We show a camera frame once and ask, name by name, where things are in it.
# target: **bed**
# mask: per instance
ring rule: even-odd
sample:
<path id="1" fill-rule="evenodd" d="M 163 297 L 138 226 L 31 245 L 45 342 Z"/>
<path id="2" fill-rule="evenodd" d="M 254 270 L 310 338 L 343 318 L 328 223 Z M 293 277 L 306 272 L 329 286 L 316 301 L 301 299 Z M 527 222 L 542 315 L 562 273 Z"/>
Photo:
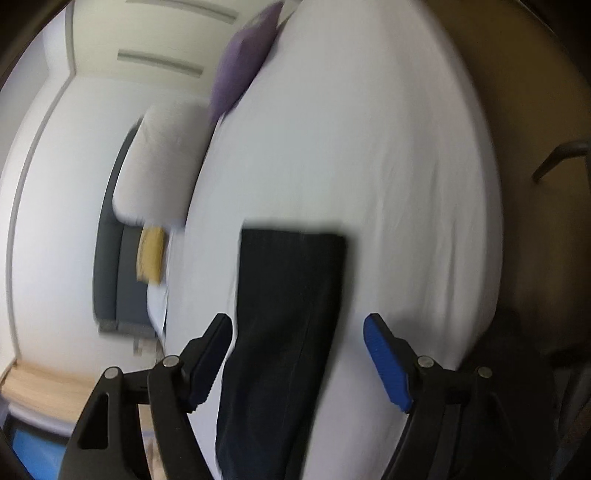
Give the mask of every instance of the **bed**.
<path id="1" fill-rule="evenodd" d="M 235 315 L 243 225 L 347 236 L 339 326 L 303 478 L 379 478 L 405 415 L 363 345 L 397 336 L 458 365 L 493 317 L 502 222 L 493 148 L 463 66 L 413 0 L 303 0 L 217 125 L 169 245 L 166 353 Z M 220 395 L 190 420 L 212 472 Z"/>

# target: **blue gripper pad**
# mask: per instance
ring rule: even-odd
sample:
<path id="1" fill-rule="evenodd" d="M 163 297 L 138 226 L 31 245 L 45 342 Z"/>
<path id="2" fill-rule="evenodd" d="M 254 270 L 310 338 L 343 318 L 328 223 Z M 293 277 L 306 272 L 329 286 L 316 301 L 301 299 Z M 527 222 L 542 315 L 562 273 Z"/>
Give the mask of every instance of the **blue gripper pad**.
<path id="1" fill-rule="evenodd" d="M 408 391 L 408 375 L 376 325 L 373 315 L 369 315 L 363 323 L 363 339 L 390 401 L 408 413 L 413 406 Z"/>

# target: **yellow cushion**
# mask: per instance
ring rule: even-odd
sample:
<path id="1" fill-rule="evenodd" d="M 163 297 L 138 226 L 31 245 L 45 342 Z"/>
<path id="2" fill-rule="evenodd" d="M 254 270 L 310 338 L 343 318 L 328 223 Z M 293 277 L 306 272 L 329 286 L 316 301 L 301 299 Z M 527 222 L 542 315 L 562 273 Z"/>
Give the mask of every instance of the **yellow cushion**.
<path id="1" fill-rule="evenodd" d="M 138 281 L 160 283 L 164 237 L 164 229 L 161 227 L 145 227 L 142 230 L 142 235 L 139 238 L 138 258 L 135 264 Z"/>

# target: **purple pillow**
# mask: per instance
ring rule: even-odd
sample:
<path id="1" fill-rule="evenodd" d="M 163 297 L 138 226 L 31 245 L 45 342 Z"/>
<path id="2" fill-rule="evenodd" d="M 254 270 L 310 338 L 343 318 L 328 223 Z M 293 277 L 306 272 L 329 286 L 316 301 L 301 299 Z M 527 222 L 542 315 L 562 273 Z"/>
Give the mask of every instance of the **purple pillow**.
<path id="1" fill-rule="evenodd" d="M 209 104 L 212 122 L 230 110 L 261 69 L 277 35 L 283 1 L 266 7 L 232 37 L 217 67 Z"/>

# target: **wooden floor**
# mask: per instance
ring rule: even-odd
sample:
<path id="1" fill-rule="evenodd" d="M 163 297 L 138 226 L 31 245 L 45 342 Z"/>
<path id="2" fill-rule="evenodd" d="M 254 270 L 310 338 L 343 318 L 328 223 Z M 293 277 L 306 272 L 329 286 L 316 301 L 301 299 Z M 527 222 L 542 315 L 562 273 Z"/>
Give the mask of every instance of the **wooden floor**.
<path id="1" fill-rule="evenodd" d="M 495 144 L 504 210 L 499 304 L 552 350 L 591 333 L 591 193 L 582 159 L 538 186 L 559 143 L 591 137 L 591 89 L 557 39 L 514 0 L 427 0 L 476 85 Z"/>
<path id="2" fill-rule="evenodd" d="M 7 373 L 0 393 L 10 402 L 74 425 L 94 387 L 93 379 L 17 362 Z M 154 430 L 149 406 L 139 406 L 139 417 L 144 432 Z"/>

